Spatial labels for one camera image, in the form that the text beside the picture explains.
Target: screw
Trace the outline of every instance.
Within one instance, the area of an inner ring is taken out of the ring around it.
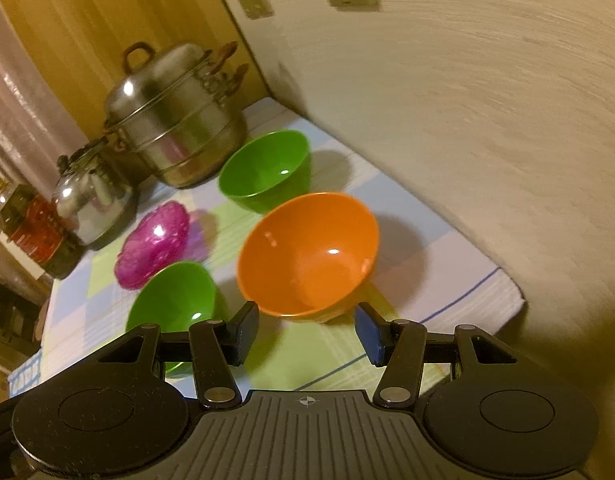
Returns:
[[[226,388],[225,386],[215,386],[205,390],[203,394],[209,402],[229,402],[236,397],[234,390]]]

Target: pink plate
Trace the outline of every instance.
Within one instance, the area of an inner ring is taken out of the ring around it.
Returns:
[[[116,259],[119,285],[141,288],[159,270],[181,259],[189,231],[190,215],[178,202],[166,202],[144,216]]]

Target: curtain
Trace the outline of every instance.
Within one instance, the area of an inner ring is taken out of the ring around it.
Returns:
[[[28,182],[49,198],[59,177],[57,157],[86,142],[0,6],[0,176]],[[36,304],[48,294],[47,284],[34,280],[1,243],[0,283]]]
[[[238,41],[226,63],[250,71],[236,94],[240,107],[267,95],[267,89],[222,0],[1,0],[14,30],[44,79],[81,130],[101,136],[104,100],[125,77],[121,54],[146,41],[162,50],[182,41],[217,49]],[[135,54],[131,62],[140,62]]]

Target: blue stripe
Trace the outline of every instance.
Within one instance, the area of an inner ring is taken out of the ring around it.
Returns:
[[[463,296],[459,296],[456,300],[452,301],[452,303],[448,303],[446,306],[444,306],[440,310],[437,310],[434,314],[431,314],[430,316],[426,317],[424,320],[420,321],[419,323],[428,322],[433,317],[436,317],[439,314],[442,314],[443,312],[445,312],[447,309],[452,308],[454,305],[459,303],[459,301],[465,300],[466,297],[468,297],[470,294],[472,294],[472,292],[474,292],[477,288],[479,288],[481,285],[483,285],[487,280],[492,278],[492,276],[494,276],[497,273],[497,271],[500,270],[500,269],[501,269],[501,267],[496,267],[492,272],[490,272],[490,274],[488,274],[480,282],[476,283],[475,286],[473,286],[472,288],[470,288],[470,290],[468,290],[465,294],[463,294]]]
[[[476,283],[476,285],[474,285],[472,288],[470,288],[470,290],[466,291],[464,294],[462,294],[462,296],[459,296],[456,300],[452,301],[451,303],[448,303],[446,306],[444,306],[443,308],[437,310],[435,313],[430,314],[430,316],[426,317],[424,320],[420,321],[420,323],[425,323],[427,321],[429,321],[430,319],[438,316],[439,314],[442,314],[443,312],[445,312],[447,309],[452,308],[454,305],[456,305],[457,303],[459,303],[459,301],[461,300],[465,300],[466,297],[468,297],[470,294],[472,294],[472,292],[474,292],[477,288],[479,288],[481,285],[483,285],[487,280],[489,280],[490,278],[492,278],[492,276],[494,276],[499,270],[501,270],[501,267],[496,267],[492,272],[490,272],[486,277],[484,277],[481,281],[479,281],[478,283]],[[300,392],[301,390],[308,388],[310,386],[313,386],[314,384],[322,381],[323,379],[327,379],[328,377],[333,376],[335,373],[340,372],[341,370],[345,370],[345,368],[347,368],[348,366],[353,365],[354,363],[360,361],[361,359],[363,359],[367,354],[361,354],[358,357],[355,357],[354,359],[352,359],[350,362],[347,362],[344,365],[339,366],[338,368],[335,368],[334,370],[332,370],[331,372],[326,373],[325,375],[319,377],[318,379],[314,379],[313,381],[310,381],[309,383],[303,384],[303,386],[299,386],[298,388],[296,388],[294,391],[295,392]]]

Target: orange bowl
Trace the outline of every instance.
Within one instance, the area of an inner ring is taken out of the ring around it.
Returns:
[[[268,213],[246,239],[236,278],[265,314],[323,322],[357,303],[379,251],[379,225],[342,193],[296,197]]]

